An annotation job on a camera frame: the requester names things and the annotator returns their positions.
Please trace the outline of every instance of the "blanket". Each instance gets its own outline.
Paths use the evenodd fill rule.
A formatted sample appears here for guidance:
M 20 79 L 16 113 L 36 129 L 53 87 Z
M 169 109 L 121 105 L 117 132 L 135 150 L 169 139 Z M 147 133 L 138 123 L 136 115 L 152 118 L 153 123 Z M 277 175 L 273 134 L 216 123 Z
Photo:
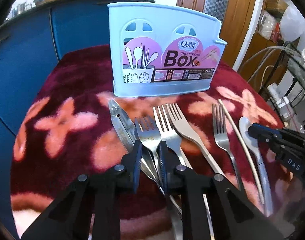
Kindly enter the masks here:
M 41 88 L 19 129 L 11 166 L 11 205 L 19 236 L 65 187 L 80 174 L 104 172 L 127 154 L 110 120 L 108 101 L 115 99 L 134 122 L 153 116 L 153 106 L 177 103 L 227 178 L 237 185 L 225 151 L 213 135 L 212 104 L 220 98 L 238 125 L 246 116 L 254 123 L 283 127 L 266 102 L 243 78 L 220 62 L 210 89 L 203 92 L 146 98 L 117 98 L 109 45 L 66 54 Z M 249 200 L 263 212 L 249 162 L 226 121 L 231 151 Z M 212 175 L 196 145 L 183 139 L 181 147 L 193 169 Z M 275 161 L 275 154 L 260 145 L 275 210 L 278 210 L 292 175 Z M 166 201 L 154 182 L 142 172 L 138 193 L 119 198 L 122 239 L 172 239 Z

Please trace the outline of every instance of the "silver bolt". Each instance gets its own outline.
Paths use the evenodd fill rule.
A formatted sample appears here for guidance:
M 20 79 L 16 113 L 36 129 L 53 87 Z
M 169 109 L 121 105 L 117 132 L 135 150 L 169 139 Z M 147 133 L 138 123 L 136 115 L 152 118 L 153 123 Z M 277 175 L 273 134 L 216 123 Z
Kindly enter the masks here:
M 176 169 L 177 171 L 184 171 L 186 169 L 186 166 L 179 164 L 176 166 Z
M 87 179 L 87 175 L 85 175 L 85 174 L 81 174 L 78 176 L 79 181 L 85 181 L 86 179 Z
M 214 179 L 217 181 L 223 181 L 223 175 L 217 173 L 214 175 Z
M 124 168 L 125 168 L 124 165 L 122 165 L 122 164 L 117 164 L 117 165 L 115 166 L 115 171 L 122 171 Z

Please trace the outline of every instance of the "fork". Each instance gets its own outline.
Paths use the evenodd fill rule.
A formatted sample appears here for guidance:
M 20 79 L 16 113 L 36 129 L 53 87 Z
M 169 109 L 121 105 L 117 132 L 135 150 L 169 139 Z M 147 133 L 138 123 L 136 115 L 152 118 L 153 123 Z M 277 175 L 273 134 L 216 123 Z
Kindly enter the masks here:
M 223 176 L 225 174 L 217 164 L 217 162 L 214 160 L 212 155 L 209 153 L 209 151 L 206 149 L 205 145 L 203 144 L 202 140 L 200 139 L 199 135 L 195 132 L 194 129 L 191 128 L 190 124 L 186 120 L 185 116 L 183 115 L 182 111 L 180 110 L 179 106 L 177 104 L 166 104 L 167 110 L 169 113 L 169 117 L 176 128 L 176 130 L 186 139 L 194 142 L 198 145 L 199 149 L 201 150 L 203 156 L 210 164 L 211 168 L 215 173 L 219 173 Z
M 161 107 L 162 107 L 162 110 L 164 112 L 164 116 L 165 116 L 166 123 L 167 123 L 167 126 L 166 126 L 166 123 L 165 123 L 164 118 L 162 116 L 162 113 L 160 111 L 160 107 L 158 106 L 157 108 L 158 108 L 160 120 L 161 120 L 161 123 L 162 123 L 162 127 L 161 127 L 160 122 L 159 122 L 159 118 L 158 118 L 156 108 L 155 107 L 153 108 L 153 113 L 154 113 L 154 116 L 155 116 L 155 121 L 156 121 L 157 127 L 160 131 L 161 140 L 166 141 L 167 147 L 172 149 L 177 154 L 177 156 L 179 158 L 179 161 L 182 165 L 188 166 L 183 159 L 184 153 L 183 153 L 182 149 L 180 148 L 181 137 L 170 126 L 170 122 L 169 122 L 169 119 L 167 117 L 165 108 L 164 108 L 163 105 Z
M 238 188 L 246 194 L 241 175 L 237 167 L 236 159 L 230 150 L 229 138 L 226 130 L 225 114 L 221 105 L 212 105 L 213 123 L 214 123 L 214 140 L 219 148 L 226 151 L 230 157 L 232 166 L 235 170 Z
M 158 164 L 158 156 L 157 156 L 157 148 L 161 141 L 161 135 L 155 121 L 149 115 L 143 117 L 142 119 L 135 118 L 135 126 L 138 133 L 138 137 L 141 143 L 151 151 L 155 168 L 158 173 L 158 179 L 161 182 L 160 166 Z

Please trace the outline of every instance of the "plastic bag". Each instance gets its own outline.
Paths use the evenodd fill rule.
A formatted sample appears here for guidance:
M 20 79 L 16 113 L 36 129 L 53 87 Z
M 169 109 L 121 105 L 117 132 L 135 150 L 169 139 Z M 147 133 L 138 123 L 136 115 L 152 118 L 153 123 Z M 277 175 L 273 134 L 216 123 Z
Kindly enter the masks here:
M 280 21 L 280 32 L 285 41 L 294 41 L 305 31 L 305 18 L 290 2 Z

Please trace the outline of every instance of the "spoon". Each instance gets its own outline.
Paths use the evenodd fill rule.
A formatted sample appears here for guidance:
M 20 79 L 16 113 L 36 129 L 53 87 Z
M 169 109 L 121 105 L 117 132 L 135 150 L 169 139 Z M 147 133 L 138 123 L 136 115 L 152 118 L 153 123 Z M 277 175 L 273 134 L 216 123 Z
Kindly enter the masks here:
M 135 67 L 135 69 L 137 69 L 137 67 L 138 67 L 138 60 L 142 57 L 142 55 L 143 55 L 143 50 L 141 48 L 139 48 L 139 47 L 136 47 L 134 49 L 134 57 L 135 57 L 135 60 L 136 60 L 136 67 Z
M 148 63 L 145 65 L 145 68 L 147 68 L 147 66 L 152 63 L 156 58 L 158 57 L 158 52 L 155 52 L 152 54 L 152 56 L 150 57 Z
M 259 171 L 259 177 L 262 184 L 263 189 L 263 196 L 265 199 L 264 204 L 264 211 L 266 217 L 269 217 L 273 213 L 273 204 L 272 204 L 272 197 L 271 197 L 271 190 L 270 184 L 268 180 L 268 175 L 266 171 L 265 164 L 262 159 L 262 155 L 259 151 L 258 141 L 255 138 L 250 137 L 248 134 L 248 128 L 251 126 L 250 120 L 243 116 L 239 120 L 239 130 L 242 138 L 245 141 L 245 144 L 251 150 L 255 156 L 257 167 Z
M 129 61 L 129 65 L 131 67 L 131 69 L 134 69 L 134 65 L 132 64 L 132 55 L 131 55 L 131 49 L 129 47 L 125 48 L 127 57 L 128 57 L 128 61 Z

